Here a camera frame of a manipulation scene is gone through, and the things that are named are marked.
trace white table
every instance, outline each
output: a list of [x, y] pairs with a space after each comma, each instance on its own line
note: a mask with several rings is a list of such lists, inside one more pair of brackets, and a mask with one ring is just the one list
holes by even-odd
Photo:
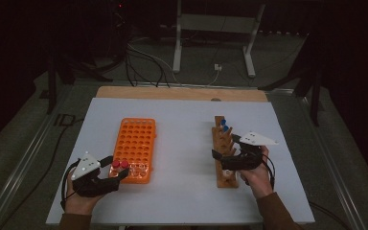
[[[153, 172], [146, 185], [122, 184], [104, 197], [92, 222], [113, 225], [201, 225], [261, 222], [255, 198], [241, 183], [218, 189], [211, 156], [214, 116], [223, 115], [233, 133], [253, 130], [279, 141], [270, 147], [276, 167], [275, 190], [295, 221], [313, 222], [298, 173], [271, 103], [183, 100], [93, 99], [69, 164], [87, 150], [97, 159], [112, 154], [125, 117], [156, 120]], [[107, 169], [100, 176], [106, 177]], [[60, 187], [47, 217], [58, 224], [63, 213]]]

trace test tube rack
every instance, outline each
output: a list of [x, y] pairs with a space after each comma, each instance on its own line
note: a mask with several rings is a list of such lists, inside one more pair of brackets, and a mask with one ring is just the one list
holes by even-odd
[[[156, 122], [151, 118], [124, 118], [116, 140], [113, 160], [128, 162], [129, 175], [123, 184], [150, 182]], [[120, 169], [110, 167], [109, 177], [118, 175]]]
[[[232, 141], [232, 128], [226, 125], [224, 116], [215, 116], [215, 126], [212, 127], [214, 150], [223, 156], [235, 154]], [[234, 171], [224, 171], [218, 160], [215, 160], [218, 188], [238, 188], [239, 183]]]

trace sleeve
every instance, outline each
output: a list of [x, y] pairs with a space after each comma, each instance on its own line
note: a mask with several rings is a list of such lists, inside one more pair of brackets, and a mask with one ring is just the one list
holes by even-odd
[[60, 230], [89, 230], [91, 215], [63, 214], [59, 222]]
[[257, 199], [266, 230], [303, 229], [294, 222], [277, 193]]

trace hand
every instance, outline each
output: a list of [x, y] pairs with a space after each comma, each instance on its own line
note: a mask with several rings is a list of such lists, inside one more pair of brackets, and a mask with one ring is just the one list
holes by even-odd
[[[268, 156], [268, 148], [266, 146], [262, 146], [262, 154]], [[267, 157], [263, 157], [263, 160], [267, 163]], [[261, 164], [254, 170], [240, 171], [240, 173], [241, 179], [249, 183], [256, 199], [271, 195], [273, 193], [273, 189], [270, 185], [270, 179], [268, 177], [268, 170], [265, 165]]]
[[91, 215], [97, 202], [104, 197], [104, 195], [98, 195], [95, 197], [83, 197], [75, 193], [73, 189], [73, 181], [71, 175], [74, 170], [68, 173], [67, 176], [67, 200], [65, 201], [65, 213], [67, 214], [79, 214], [79, 215]]

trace metal stand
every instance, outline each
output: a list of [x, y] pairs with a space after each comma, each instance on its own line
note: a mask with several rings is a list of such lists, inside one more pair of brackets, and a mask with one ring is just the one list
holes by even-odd
[[244, 62], [246, 64], [247, 76], [254, 78], [256, 76], [250, 52], [259, 30], [265, 5], [261, 4], [256, 17], [234, 17], [234, 16], [216, 16], [187, 14], [181, 12], [181, 0], [177, 0], [177, 25], [175, 37], [174, 60], [172, 70], [175, 73], [180, 72], [181, 63], [181, 30], [199, 30], [214, 32], [230, 32], [250, 34], [249, 43], [242, 48]]

